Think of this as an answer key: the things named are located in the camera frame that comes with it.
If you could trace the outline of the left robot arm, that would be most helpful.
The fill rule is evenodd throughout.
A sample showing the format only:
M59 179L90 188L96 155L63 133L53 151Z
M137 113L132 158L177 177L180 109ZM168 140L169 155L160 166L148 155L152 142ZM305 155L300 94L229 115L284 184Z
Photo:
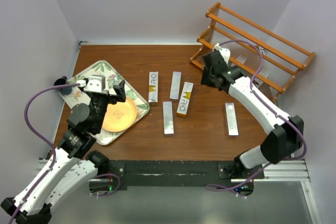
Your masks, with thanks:
M105 88L103 76L90 76L75 85L89 96L90 101L72 107L67 119L68 130L58 147L32 127L28 119L32 101L26 104L24 118L27 126L50 146L52 155L21 193L5 198L1 203L10 215L10 222L49 223L57 202L77 185L91 178L118 178L109 173L109 159L90 149L96 142L95 135L101 132L108 105L126 101L125 81L113 86L114 94Z

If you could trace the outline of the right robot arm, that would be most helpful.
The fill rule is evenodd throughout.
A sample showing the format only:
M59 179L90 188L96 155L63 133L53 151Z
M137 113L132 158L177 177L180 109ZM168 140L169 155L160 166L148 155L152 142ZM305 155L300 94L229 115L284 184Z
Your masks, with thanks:
M246 178L263 163L277 164L303 146L303 119L279 109L252 83L239 66L229 67L224 51L214 50L202 57L204 70L201 84L217 88L239 101L259 122L265 140L234 158L230 172Z

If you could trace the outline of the silver gold R&O toothpaste box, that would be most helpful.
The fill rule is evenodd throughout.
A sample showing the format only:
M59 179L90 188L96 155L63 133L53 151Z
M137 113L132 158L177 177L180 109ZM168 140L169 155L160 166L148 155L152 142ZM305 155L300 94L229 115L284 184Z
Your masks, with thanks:
M149 105L156 105L158 103L158 80L159 72L149 72Z

